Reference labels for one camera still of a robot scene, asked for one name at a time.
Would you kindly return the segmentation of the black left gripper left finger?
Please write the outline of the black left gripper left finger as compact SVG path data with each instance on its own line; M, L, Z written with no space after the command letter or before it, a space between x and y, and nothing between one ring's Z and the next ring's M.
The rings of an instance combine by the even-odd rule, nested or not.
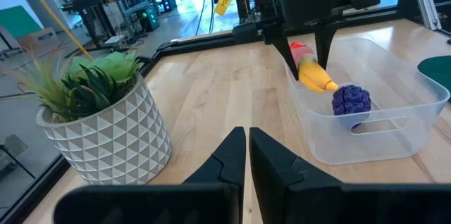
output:
M179 185L89 185L62 197L54 224L241 224L246 134L233 128Z

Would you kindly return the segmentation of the green board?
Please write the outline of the green board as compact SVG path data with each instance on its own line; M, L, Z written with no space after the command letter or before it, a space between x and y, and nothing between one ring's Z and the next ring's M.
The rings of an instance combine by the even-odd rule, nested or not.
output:
M1 9L0 25L14 38L24 37L42 29L22 6Z

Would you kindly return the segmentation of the artificial plant in patterned pot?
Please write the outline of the artificial plant in patterned pot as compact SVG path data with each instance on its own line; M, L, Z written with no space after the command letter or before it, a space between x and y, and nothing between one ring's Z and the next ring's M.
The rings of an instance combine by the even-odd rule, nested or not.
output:
M143 185L168 163L171 138L135 51L59 58L59 44L33 68L3 70L17 98L40 102L36 123L91 185Z

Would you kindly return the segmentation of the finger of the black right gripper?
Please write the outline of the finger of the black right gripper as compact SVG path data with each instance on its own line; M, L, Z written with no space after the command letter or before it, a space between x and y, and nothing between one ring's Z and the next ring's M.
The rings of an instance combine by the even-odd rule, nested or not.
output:
M282 25L266 25L264 28L264 43L272 44L283 57L293 77L298 80L297 64L292 56L287 37L283 34Z
M330 46L337 29L337 25L318 25L314 32L317 61L324 70L327 67Z

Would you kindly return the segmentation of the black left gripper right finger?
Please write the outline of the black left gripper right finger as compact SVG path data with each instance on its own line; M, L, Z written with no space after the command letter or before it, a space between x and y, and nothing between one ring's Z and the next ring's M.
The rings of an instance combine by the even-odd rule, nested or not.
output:
M451 184L352 184L249 130L264 224L451 224Z

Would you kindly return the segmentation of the silver aluminium extrusion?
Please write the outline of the silver aluminium extrusion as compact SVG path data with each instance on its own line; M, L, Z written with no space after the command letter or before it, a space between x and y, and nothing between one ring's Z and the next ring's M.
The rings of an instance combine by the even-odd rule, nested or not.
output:
M424 25L430 30L440 30L441 23L433 0L417 0Z

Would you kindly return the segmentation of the yellow toy banana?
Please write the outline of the yellow toy banana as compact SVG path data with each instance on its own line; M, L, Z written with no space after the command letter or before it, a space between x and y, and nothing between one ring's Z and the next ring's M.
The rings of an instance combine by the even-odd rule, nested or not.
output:
M330 75L311 57L302 57L297 64L298 78L304 86L315 92L338 90Z

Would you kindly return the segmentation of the dark green cloth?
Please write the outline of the dark green cloth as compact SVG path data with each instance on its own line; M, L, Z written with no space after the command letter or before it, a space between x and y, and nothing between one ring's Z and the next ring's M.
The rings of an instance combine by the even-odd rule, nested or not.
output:
M417 69L450 92L448 102L451 104L451 55L424 59L418 64Z

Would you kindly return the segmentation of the clear plastic container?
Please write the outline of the clear plastic container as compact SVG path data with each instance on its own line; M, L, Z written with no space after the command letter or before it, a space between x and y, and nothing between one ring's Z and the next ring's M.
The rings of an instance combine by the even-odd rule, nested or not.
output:
M369 39L336 39L327 72L369 92L370 111L335 115L333 93L314 92L287 71L292 102L314 158L340 165L414 155L450 92Z

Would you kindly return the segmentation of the purple toy grapes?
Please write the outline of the purple toy grapes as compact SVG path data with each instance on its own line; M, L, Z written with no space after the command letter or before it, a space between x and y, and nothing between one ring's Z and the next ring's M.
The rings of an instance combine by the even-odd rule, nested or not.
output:
M333 115L342 116L339 124L353 130L369 117L372 101L367 90L356 85L346 85L333 93L331 104Z

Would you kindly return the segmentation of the cardboard box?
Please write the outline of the cardboard box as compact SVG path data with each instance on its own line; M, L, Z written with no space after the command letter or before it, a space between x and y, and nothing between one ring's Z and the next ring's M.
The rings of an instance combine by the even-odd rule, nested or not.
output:
M38 49L58 40L52 27L46 27L23 37L17 38L19 45L25 49Z

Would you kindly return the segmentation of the black aluminium table frame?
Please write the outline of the black aluminium table frame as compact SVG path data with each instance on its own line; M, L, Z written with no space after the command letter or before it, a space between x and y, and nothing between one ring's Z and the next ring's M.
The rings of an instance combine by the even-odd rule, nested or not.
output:
M416 4L416 0L399 0L394 11L386 8L348 15L335 38L370 39L413 64L430 57L451 55L451 32L430 30L420 25L418 17L407 10ZM225 52L233 47L235 44L231 41L230 32L177 39L172 46L167 46L151 57L144 73L149 79L154 78L156 67L162 64L161 60L165 56L208 50ZM50 224L56 201L64 192L81 184L81 177L67 161L57 156L0 219L0 224Z

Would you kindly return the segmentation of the red toy bell pepper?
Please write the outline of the red toy bell pepper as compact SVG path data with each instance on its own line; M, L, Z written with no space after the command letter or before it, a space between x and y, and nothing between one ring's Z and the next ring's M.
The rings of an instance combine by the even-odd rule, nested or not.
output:
M313 61L315 59L314 51L301 42L292 42L290 44L290 50L297 69L299 69L303 62Z

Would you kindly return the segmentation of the computer tower with green lights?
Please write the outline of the computer tower with green lights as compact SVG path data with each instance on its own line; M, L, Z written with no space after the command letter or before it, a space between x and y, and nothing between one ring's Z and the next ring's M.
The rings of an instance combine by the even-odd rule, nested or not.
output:
M138 11L137 16L142 29L145 32L153 32L160 26L158 16L155 13L153 6Z

